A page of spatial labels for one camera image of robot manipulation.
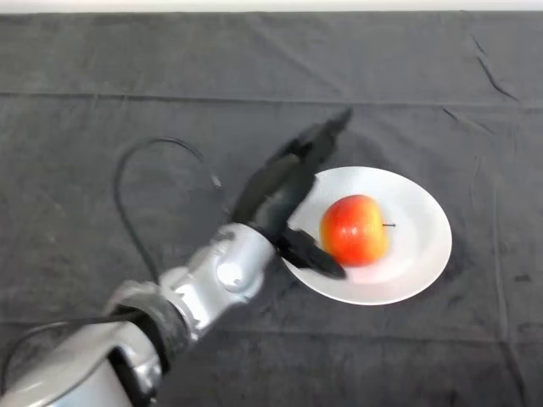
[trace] black cable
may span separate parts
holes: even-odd
[[[77,318],[73,320],[59,320],[52,321],[45,325],[34,326],[31,329],[26,330],[16,339],[8,343],[6,356],[2,363],[2,368],[0,370],[0,395],[6,393],[8,387],[8,371],[11,360],[15,356],[17,350],[20,346],[30,337],[49,331],[52,329],[66,328],[69,326],[84,326],[84,325],[93,325],[93,324],[107,324],[110,322],[121,322],[121,321],[131,321],[141,316],[141,312],[131,312],[124,315],[106,315],[106,316],[91,316],[87,318]]]
[[[148,140],[143,140],[142,142],[139,142],[138,144],[135,144],[134,146],[128,148],[120,156],[119,161],[117,162],[117,165],[115,167],[115,173],[113,175],[113,199],[115,201],[115,207],[117,208],[117,212],[119,213],[120,220],[122,221],[122,224],[125,227],[126,233],[128,233],[128,236],[132,240],[132,243],[134,243],[134,246],[136,247],[137,251],[142,257],[143,263],[145,263],[145,265],[147,266],[147,269],[149,273],[151,274],[151,277],[153,278],[153,282],[157,285],[160,282],[160,274],[159,274],[158,268],[156,264],[154,263],[153,257],[151,256],[150,252],[145,248],[145,245],[143,244],[142,239],[138,235],[136,228],[134,227],[130,218],[128,217],[128,214],[126,212],[126,207],[123,204],[122,199],[121,199],[120,184],[122,182],[122,176],[124,174],[126,165],[128,164],[128,160],[138,151],[144,148],[147,148],[153,144],[158,144],[162,142],[175,144],[181,148],[184,148],[185,150],[190,152],[194,157],[196,157],[196,159],[207,169],[208,173],[210,174],[210,177],[211,177],[211,180],[213,181],[213,185],[215,189],[221,195],[222,209],[225,212],[227,211],[226,205],[224,202],[224,192],[222,190],[222,185],[221,185],[221,181],[219,180],[219,177],[207,165],[202,153],[195,147],[188,144],[187,142],[184,142],[177,138],[171,138],[171,137],[150,138]]]
[[[130,236],[130,239],[134,243],[134,246],[136,246],[137,251],[142,256],[143,262],[147,266],[149,273],[151,274],[151,277],[154,280],[154,283],[156,283],[157,285],[160,283],[160,280],[159,280],[160,275],[159,275],[158,268],[156,264],[154,263],[151,254],[145,248],[145,245],[143,244],[142,239],[137,234],[136,228],[134,227],[130,218],[128,217],[128,214],[126,212],[126,207],[123,204],[122,198],[121,198],[120,184],[122,182],[122,176],[124,175],[126,165],[128,164],[128,161],[130,160],[130,158],[138,151],[143,150],[146,147],[149,147],[153,144],[158,144],[158,143],[175,144],[181,148],[186,149],[207,169],[208,173],[210,174],[210,177],[215,189],[221,195],[221,207],[223,211],[227,213],[227,207],[226,207],[225,198],[224,198],[224,191],[222,190],[222,185],[221,185],[221,181],[219,177],[207,165],[202,153],[197,148],[191,146],[187,142],[184,142],[176,138],[169,138],[169,137],[150,138],[148,140],[144,140],[128,148],[120,156],[119,161],[117,161],[117,165],[115,167],[115,172],[113,174],[112,187],[113,187],[113,199],[115,201],[115,207],[117,209],[117,212],[119,213],[120,220],[122,221],[122,224],[126,229],[126,232]],[[66,328],[68,326],[84,326],[84,325],[91,325],[91,324],[104,324],[104,323],[109,323],[109,322],[129,321],[140,315],[141,315],[140,312],[133,312],[130,314],[125,314],[125,315],[111,315],[111,316],[76,318],[76,319],[71,319],[71,320],[58,320],[58,321],[50,321],[46,324],[34,326],[33,328],[28,329],[27,331],[23,332],[19,337],[17,337],[16,339],[14,339],[8,344],[6,355],[5,355],[2,367],[0,369],[0,395],[4,394],[7,389],[7,376],[8,376],[8,370],[9,370],[9,365],[11,363],[11,360],[15,356],[15,353],[17,352],[19,347],[28,338],[33,337],[39,333],[53,330],[53,329]],[[34,321],[3,321],[3,323],[7,323],[10,325],[41,324],[41,322],[34,322]]]

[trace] red apple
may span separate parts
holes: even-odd
[[[366,195],[341,198],[322,217],[322,246],[341,265],[369,265],[381,259],[389,247],[383,223],[374,199]]]

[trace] white plate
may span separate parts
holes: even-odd
[[[316,175],[316,185],[289,220],[319,243],[321,218],[334,202],[349,195],[375,199],[387,223],[387,254],[369,266],[345,267],[347,280],[333,280],[311,269],[288,268],[307,287],[322,295],[360,305],[391,304],[412,297],[432,284],[449,261],[451,226],[437,201],[415,182],[393,172],[343,167]]]

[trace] black cloth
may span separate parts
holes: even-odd
[[[0,17],[0,346],[23,329],[10,321],[96,314],[148,278],[109,193],[122,148],[193,143],[232,206],[278,146],[352,106],[327,166],[430,191],[453,231],[444,274],[358,307],[276,265],[160,404],[542,405],[542,32],[537,13]],[[164,267],[225,219],[183,151],[138,155],[125,194]],[[31,340],[14,374],[58,339]]]

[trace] robotic arm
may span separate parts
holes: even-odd
[[[175,358],[259,292],[277,252],[298,267],[344,277],[309,235],[288,228],[288,218],[350,116],[346,110],[281,148],[251,177],[230,223],[186,266],[168,270],[159,285],[126,282],[115,292],[108,312],[137,311],[137,318],[83,327],[16,382],[0,407],[150,405]]]

